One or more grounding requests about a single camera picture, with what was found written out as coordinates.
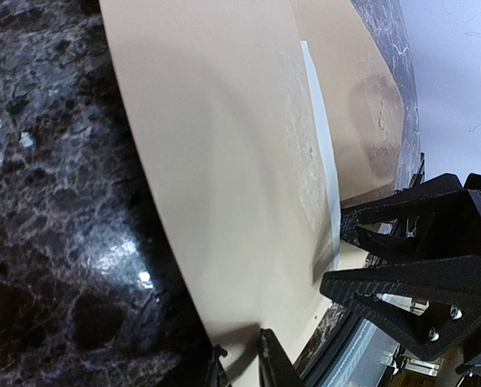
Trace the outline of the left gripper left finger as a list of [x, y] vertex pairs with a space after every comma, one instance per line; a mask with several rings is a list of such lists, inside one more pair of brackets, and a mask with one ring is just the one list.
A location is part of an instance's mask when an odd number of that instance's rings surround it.
[[228, 351], [220, 345], [214, 345], [207, 368], [207, 387], [231, 386], [221, 365], [221, 358], [227, 358]]

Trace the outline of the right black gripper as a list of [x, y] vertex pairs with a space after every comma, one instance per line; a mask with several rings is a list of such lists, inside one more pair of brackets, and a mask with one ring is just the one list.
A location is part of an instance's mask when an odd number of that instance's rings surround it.
[[[366, 225], [430, 219], [413, 237]], [[387, 262], [429, 260], [327, 272], [320, 292], [365, 318], [422, 360], [453, 348], [455, 365], [474, 385], [481, 377], [481, 175], [464, 183], [444, 173], [411, 189], [341, 210], [340, 239]]]

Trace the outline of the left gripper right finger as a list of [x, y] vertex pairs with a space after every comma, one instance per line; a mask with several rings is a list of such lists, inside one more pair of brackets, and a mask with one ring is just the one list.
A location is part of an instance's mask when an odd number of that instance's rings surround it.
[[257, 339], [261, 387], [305, 387], [271, 329], [261, 329]]

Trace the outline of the white letter paper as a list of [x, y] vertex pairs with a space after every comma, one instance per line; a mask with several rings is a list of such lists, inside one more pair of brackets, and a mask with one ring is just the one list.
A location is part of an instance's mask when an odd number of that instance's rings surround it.
[[315, 64], [306, 40], [301, 41], [301, 51], [305, 62], [306, 76], [313, 109], [313, 121], [317, 136], [321, 162], [326, 179], [326, 199], [329, 214], [325, 216], [328, 225], [322, 232], [324, 237], [329, 236], [328, 243], [320, 243], [317, 251], [318, 262], [314, 269], [319, 273], [326, 270], [336, 270], [340, 261], [340, 223], [341, 205], [338, 184], [338, 171], [334, 159], [334, 147], [328, 123], [326, 104], [321, 91], [320, 81]]

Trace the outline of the brown kraft envelope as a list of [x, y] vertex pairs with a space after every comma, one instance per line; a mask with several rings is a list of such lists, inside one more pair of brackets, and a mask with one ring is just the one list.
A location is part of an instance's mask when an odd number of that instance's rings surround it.
[[301, 41], [320, 81], [340, 205], [392, 194], [400, 92], [349, 1], [103, 1], [135, 145], [193, 303], [235, 386], [269, 328], [296, 360], [330, 301], [328, 225]]

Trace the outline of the black front frame rail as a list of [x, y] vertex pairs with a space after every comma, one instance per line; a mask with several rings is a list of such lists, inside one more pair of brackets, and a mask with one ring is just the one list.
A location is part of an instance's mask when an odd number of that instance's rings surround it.
[[308, 362], [300, 378], [306, 386], [322, 386], [334, 370], [360, 325], [360, 318], [345, 312], [318, 353]]

